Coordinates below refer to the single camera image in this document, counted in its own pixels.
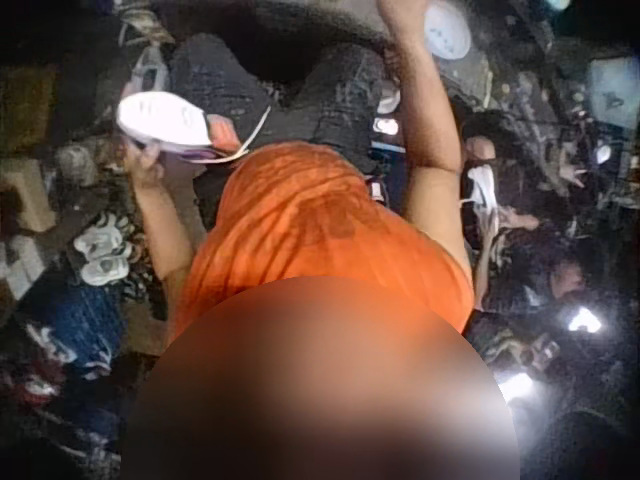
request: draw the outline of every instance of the orange shirt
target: orange shirt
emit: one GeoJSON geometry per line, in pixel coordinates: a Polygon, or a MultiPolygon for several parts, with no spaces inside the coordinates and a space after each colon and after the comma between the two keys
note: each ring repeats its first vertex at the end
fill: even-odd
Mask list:
{"type": "Polygon", "coordinates": [[[327,147],[287,143],[249,155],[229,179],[187,279],[175,335],[238,292],[318,275],[404,293],[459,332],[473,307],[455,260],[374,202],[349,163],[327,147]]]}

